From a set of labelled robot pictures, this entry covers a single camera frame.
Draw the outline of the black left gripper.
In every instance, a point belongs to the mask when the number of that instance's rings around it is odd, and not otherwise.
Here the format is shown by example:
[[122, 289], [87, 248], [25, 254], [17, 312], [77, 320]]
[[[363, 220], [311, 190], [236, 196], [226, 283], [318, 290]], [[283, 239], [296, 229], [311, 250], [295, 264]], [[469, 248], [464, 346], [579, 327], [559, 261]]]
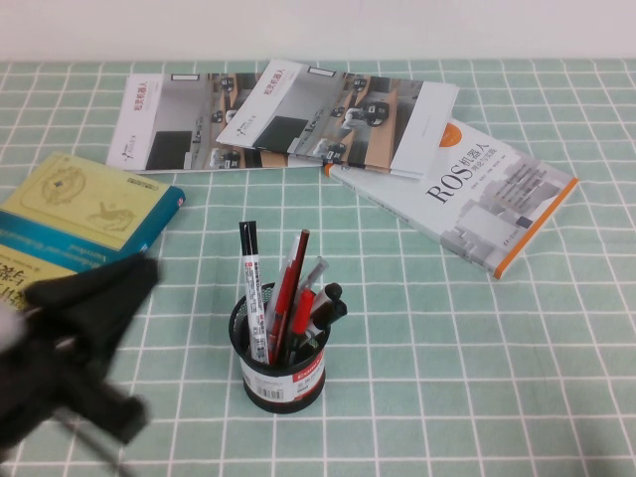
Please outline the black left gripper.
[[134, 315], [160, 278], [154, 258], [127, 258], [25, 289], [28, 305], [64, 316], [34, 316], [14, 350], [14, 428], [33, 430], [66, 409], [103, 430], [122, 428], [122, 392], [106, 375]]

